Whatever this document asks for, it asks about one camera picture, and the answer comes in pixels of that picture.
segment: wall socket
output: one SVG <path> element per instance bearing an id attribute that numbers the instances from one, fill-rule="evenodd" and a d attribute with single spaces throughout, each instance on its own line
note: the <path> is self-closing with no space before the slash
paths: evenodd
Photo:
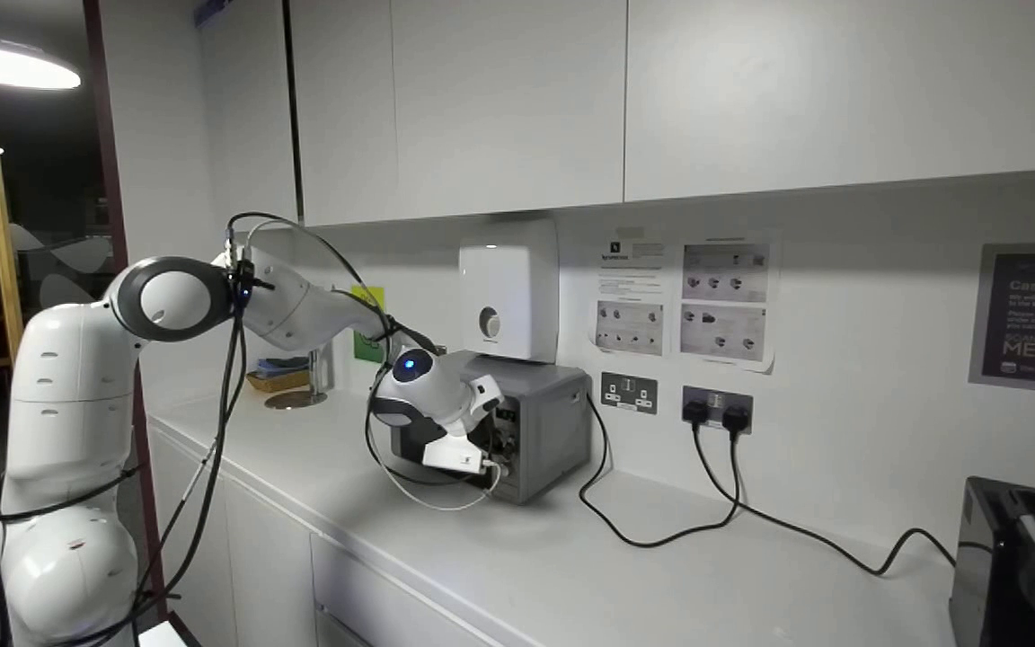
<path id="1" fill-rule="evenodd" d="M 765 302 L 765 244 L 686 244 L 683 298 Z"/>
<path id="2" fill-rule="evenodd" d="M 748 417 L 744 435 L 755 431 L 755 395 L 686 385 L 683 388 L 683 410 L 686 410 L 686 403 L 704 403 L 708 406 L 708 421 L 715 421 L 715 424 L 722 421 L 726 410 L 737 406 Z"/>
<path id="3" fill-rule="evenodd" d="M 597 349 L 661 356 L 661 320 L 650 302 L 597 302 Z"/>
<path id="4" fill-rule="evenodd" d="M 679 345 L 683 352 L 694 352 L 694 356 L 762 359 L 765 309 L 686 302 Z"/>
<path id="5" fill-rule="evenodd" d="M 658 381 L 636 374 L 600 374 L 600 403 L 658 413 Z"/>

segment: white countertop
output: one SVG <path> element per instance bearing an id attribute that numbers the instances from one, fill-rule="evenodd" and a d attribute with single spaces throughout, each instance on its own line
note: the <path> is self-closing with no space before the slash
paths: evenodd
<path id="1" fill-rule="evenodd" d="M 216 428 L 208 403 L 155 421 L 201 449 Z M 363 403 L 345 395 L 295 413 L 244 395 L 226 471 L 503 643 L 952 647 L 952 572 L 920 543 L 891 579 L 866 579 L 827 546 L 755 518 L 629 550 L 579 503 L 582 474 L 528 507 L 435 514 L 377 474 L 359 421 Z M 726 507 L 625 474 L 607 474 L 593 500 L 633 536 L 665 536 Z"/>

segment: grey machine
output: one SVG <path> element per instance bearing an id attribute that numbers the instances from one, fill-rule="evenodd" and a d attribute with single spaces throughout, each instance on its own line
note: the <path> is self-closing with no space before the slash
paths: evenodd
<path id="1" fill-rule="evenodd" d="M 589 464 L 589 374 L 474 352 L 453 352 L 442 363 L 456 370 L 464 385 L 489 374 L 503 392 L 503 403 L 471 431 L 471 442 L 482 446 L 492 464 L 507 467 L 492 492 L 496 500 L 528 503 Z M 442 428 L 435 424 L 403 424 L 392 428 L 392 449 L 420 464 L 424 446 L 438 435 Z"/>

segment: wire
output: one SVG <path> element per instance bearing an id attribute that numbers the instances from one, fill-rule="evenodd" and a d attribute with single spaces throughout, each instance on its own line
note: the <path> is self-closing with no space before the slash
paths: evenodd
<path id="1" fill-rule="evenodd" d="M 183 582 L 183 575 L 190 572 L 190 564 L 194 564 L 194 554 L 198 554 L 205 525 L 208 525 L 216 482 L 219 482 L 219 471 L 223 471 L 230 417 L 234 417 L 237 395 L 244 388 L 244 367 L 248 367 L 248 345 L 244 345 L 244 306 L 252 298 L 248 280 L 234 280 L 234 298 L 237 298 L 237 306 L 234 306 L 234 316 L 230 316 L 230 345 L 226 345 L 223 385 L 219 385 L 219 431 L 216 431 L 216 442 L 212 442 L 212 467 L 208 467 L 212 474 L 208 474 L 205 492 L 201 492 L 201 507 L 198 507 L 198 521 L 194 521 L 187 554 L 183 554 L 180 568 L 173 572 L 173 579 L 158 593 L 151 593 L 144 600 L 133 600 L 129 615 L 122 615 L 115 625 L 104 625 L 97 633 L 86 633 L 86 636 L 75 636 L 75 640 L 65 640 L 65 643 L 108 643 L 126 625 L 133 625 L 144 611 L 165 604 L 173 597 L 173 589 Z M 158 539 L 158 550 L 155 550 L 155 557 L 151 557 L 151 564 L 144 572 L 144 582 L 158 568 L 162 550 L 165 550 L 165 536 Z"/>
<path id="2" fill-rule="evenodd" d="M 234 216 L 226 219 L 230 262 L 237 262 L 237 223 L 244 223 L 244 219 L 277 223 L 277 226 L 288 226 L 288 230 L 309 237 L 313 244 L 320 244 L 320 248 L 331 252 L 331 259 L 363 288 L 363 295 L 374 295 L 370 284 L 367 284 L 367 277 L 363 277 L 323 234 L 302 226 L 298 219 L 277 216 L 277 212 L 234 212 Z M 385 356 L 392 352 L 392 345 L 388 345 L 392 334 L 406 334 L 406 338 L 417 341 L 420 349 L 428 349 L 428 352 L 435 352 L 435 356 L 446 356 L 442 345 L 435 345 L 435 341 L 424 338 L 420 331 L 399 324 L 399 320 L 388 316 L 377 302 L 363 302 L 363 298 L 356 298 L 356 295 L 349 295 L 349 291 L 338 291 L 338 295 L 359 302 L 363 309 L 370 309 L 370 313 L 381 320 Z"/>
<path id="3" fill-rule="evenodd" d="M 237 395 L 241 395 L 241 385 L 244 385 L 244 370 L 248 370 L 248 359 L 237 363 L 237 388 L 234 388 L 230 410 L 237 406 Z M 169 521 L 165 521 L 165 528 L 162 528 L 162 536 L 158 536 L 155 561 L 144 568 L 140 589 L 151 582 L 151 575 L 155 575 L 155 568 L 158 568 L 158 561 L 162 561 L 162 546 L 169 543 L 176 521 L 183 518 L 183 510 L 187 510 L 187 503 L 190 503 L 190 496 L 194 496 L 194 489 L 198 489 L 198 482 L 201 482 L 201 474 L 205 474 L 205 467 L 208 467 L 208 460 L 212 460 L 216 453 L 219 453 L 219 439 L 208 442 L 205 456 L 198 460 L 198 467 L 194 467 L 194 474 L 190 474 L 190 482 L 187 482 L 187 489 L 183 489 L 183 496 L 180 496 L 176 507 L 169 510 Z"/>
<path id="4" fill-rule="evenodd" d="M 363 421 L 363 439 L 367 439 L 367 453 L 377 467 L 392 471 L 399 482 L 410 482 L 410 485 L 424 485 L 424 489 L 460 489 L 464 482 L 456 478 L 446 478 L 446 482 L 428 482 L 428 478 L 413 478 L 413 474 L 403 474 L 395 471 L 392 464 L 381 460 L 381 453 L 374 449 L 374 399 L 377 399 L 377 388 L 388 374 L 388 363 L 377 367 L 374 381 L 370 381 L 370 395 L 367 395 L 367 421 Z"/>
<path id="5" fill-rule="evenodd" d="M 730 467 L 740 471 L 740 467 L 737 467 L 737 431 L 730 431 L 730 439 L 733 439 Z M 715 478 L 712 478 L 712 485 L 715 485 L 726 500 L 733 500 L 733 507 L 740 507 L 740 510 L 748 510 L 748 514 L 755 514 L 755 518 L 762 518 L 762 521 L 769 521 L 769 525 L 776 525 L 776 528 L 787 528 L 787 532 L 798 532 L 798 536 L 809 536 L 809 539 L 830 546 L 834 554 L 841 554 L 848 564 L 855 564 L 859 572 L 866 572 L 866 575 L 873 575 L 873 579 L 880 579 L 880 575 L 891 572 L 891 564 L 898 561 L 902 546 L 906 546 L 913 536 L 927 539 L 949 564 L 956 564 L 956 557 L 945 550 L 945 543 L 934 539 L 927 528 L 906 528 L 906 532 L 895 539 L 895 546 L 888 550 L 888 557 L 873 568 L 873 564 L 859 561 L 855 554 L 848 554 L 841 543 L 834 543 L 834 539 L 827 539 L 827 536 L 819 536 L 819 532 L 812 532 L 812 528 L 801 528 L 801 525 L 794 525 L 794 521 L 773 518 L 773 514 L 765 514 L 765 510 L 758 510 L 758 507 L 730 496 Z"/>
<path id="6" fill-rule="evenodd" d="M 50 503 L 50 507 L 22 510 L 22 514 L 0 514 L 0 525 L 18 525 L 18 521 L 29 521 L 29 518 L 58 514 L 58 510 L 65 510 L 65 507 L 79 507 L 79 503 L 86 503 L 86 500 L 93 500 L 93 496 L 101 496 L 101 492 L 108 492 L 108 489 L 119 489 L 119 485 L 129 482 L 137 471 L 140 471 L 140 464 L 137 464 L 137 467 L 126 467 L 122 474 L 115 474 L 115 478 L 104 482 L 104 485 L 93 485 L 93 489 L 86 489 L 86 492 L 79 492 L 79 496 L 72 496 L 72 500 Z"/>
<path id="7" fill-rule="evenodd" d="M 737 496 L 726 496 L 733 507 L 730 507 L 726 518 L 719 518 L 719 521 L 690 525 L 690 528 L 672 532 L 672 536 L 661 536 L 661 539 L 633 539 L 633 536 L 625 536 L 625 532 L 589 500 L 589 489 L 597 485 L 597 478 L 604 474 L 607 456 L 611 456 L 611 431 L 607 431 L 607 424 L 604 424 L 604 417 L 600 417 L 600 410 L 593 406 L 589 395 L 586 395 L 586 403 L 589 403 L 589 413 L 593 413 L 593 421 L 597 421 L 597 428 L 600 428 L 600 460 L 597 460 L 597 471 L 589 474 L 589 482 L 579 489 L 579 500 L 582 500 L 625 546 L 658 550 L 658 546 L 668 546 L 668 543 L 686 539 L 686 536 L 719 532 L 719 528 L 726 528 L 726 525 L 737 518 L 737 507 L 740 507 L 740 503 L 737 503 Z M 697 439 L 694 439 L 694 446 L 697 446 L 697 460 L 701 460 L 708 482 L 719 485 L 719 478 L 712 474 L 712 467 L 708 467 L 704 449 L 701 449 Z"/>
<path id="8" fill-rule="evenodd" d="M 395 471 L 388 471 L 385 464 L 381 464 L 381 474 L 385 474 L 406 500 L 413 500 L 413 503 L 424 507 L 424 510 L 438 510 L 438 514 L 474 510 L 474 507 L 482 507 L 482 503 L 496 492 L 496 485 L 503 482 L 503 467 L 496 464 L 496 467 L 492 467 L 492 478 L 489 478 L 489 489 L 482 489 L 474 500 L 464 500 L 464 503 L 446 507 L 446 503 L 431 503 L 431 500 L 420 500 L 417 492 L 410 492 L 406 482 L 399 482 Z"/>

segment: white cabinet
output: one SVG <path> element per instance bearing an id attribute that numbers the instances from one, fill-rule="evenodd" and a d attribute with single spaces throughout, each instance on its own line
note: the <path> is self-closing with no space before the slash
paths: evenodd
<path id="1" fill-rule="evenodd" d="M 395 0 L 410 212 L 622 201 L 622 0 Z"/>
<path id="2" fill-rule="evenodd" d="M 305 223 L 399 216 L 388 0 L 291 0 Z"/>
<path id="3" fill-rule="evenodd" d="M 622 201 L 625 0 L 295 0 L 309 223 Z"/>
<path id="4" fill-rule="evenodd" d="M 363 564 L 327 536 L 313 539 L 313 600 L 341 636 L 359 636 L 381 647 L 496 643 L 471 622 L 410 589 L 406 582 Z"/>
<path id="5" fill-rule="evenodd" d="M 198 460 L 194 446 L 151 421 L 158 528 Z M 190 543 L 201 489 L 205 482 L 169 539 L 165 579 Z M 201 550 L 173 607 L 201 643 L 219 647 L 492 643 L 442 604 L 363 564 L 345 543 L 316 532 L 226 464 Z"/>
<path id="6" fill-rule="evenodd" d="M 198 453 L 176 442 L 169 431 L 151 424 L 151 471 L 155 471 L 155 510 L 158 532 L 165 532 L 176 500 L 187 492 L 187 482 L 198 467 Z M 201 507 L 205 478 L 194 489 L 183 518 L 176 521 L 165 550 L 162 550 L 162 575 L 165 582 L 176 575 L 187 543 L 194 536 L 198 507 Z M 234 579 L 230 579 L 230 510 L 226 510 L 226 482 L 219 482 L 205 539 L 194 554 L 190 572 L 180 582 L 180 600 L 173 600 L 176 615 L 201 643 L 234 647 Z"/>
<path id="7" fill-rule="evenodd" d="M 316 647 L 309 528 L 226 474 L 237 643 Z"/>
<path id="8" fill-rule="evenodd" d="M 198 25 L 212 208 L 295 216 L 295 137 L 284 14 L 277 0 L 234 0 Z"/>
<path id="9" fill-rule="evenodd" d="M 1035 4 L 629 0 L 625 198 L 1035 169 Z"/>

